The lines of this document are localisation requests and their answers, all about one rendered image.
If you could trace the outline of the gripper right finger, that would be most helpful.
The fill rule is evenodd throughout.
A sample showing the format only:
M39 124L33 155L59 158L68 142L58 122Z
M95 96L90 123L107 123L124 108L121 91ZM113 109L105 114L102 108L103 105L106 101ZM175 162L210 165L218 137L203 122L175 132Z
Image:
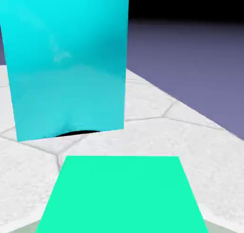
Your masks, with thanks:
M230 229L227 229L223 226L212 223L206 219L204 219L204 222L205 222L205 225L206 225L209 233L232 233L232 231Z

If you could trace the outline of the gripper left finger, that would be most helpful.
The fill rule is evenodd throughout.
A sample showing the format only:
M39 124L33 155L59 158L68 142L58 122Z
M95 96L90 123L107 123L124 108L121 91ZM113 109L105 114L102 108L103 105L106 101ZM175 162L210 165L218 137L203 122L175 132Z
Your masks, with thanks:
M35 233L40 219L31 222L17 222L7 233Z

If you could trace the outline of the small green cube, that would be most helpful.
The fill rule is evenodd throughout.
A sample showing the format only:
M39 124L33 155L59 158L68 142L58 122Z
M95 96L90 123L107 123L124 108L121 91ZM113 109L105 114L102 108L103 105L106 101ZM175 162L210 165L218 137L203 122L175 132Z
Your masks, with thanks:
M208 233L176 156L67 156L36 233Z

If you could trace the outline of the large cyan box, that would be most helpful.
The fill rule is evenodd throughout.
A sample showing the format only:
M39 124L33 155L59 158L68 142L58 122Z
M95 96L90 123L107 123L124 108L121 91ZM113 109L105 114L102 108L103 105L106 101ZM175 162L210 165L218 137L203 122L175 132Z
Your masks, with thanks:
M0 0L18 141L124 128L129 0Z

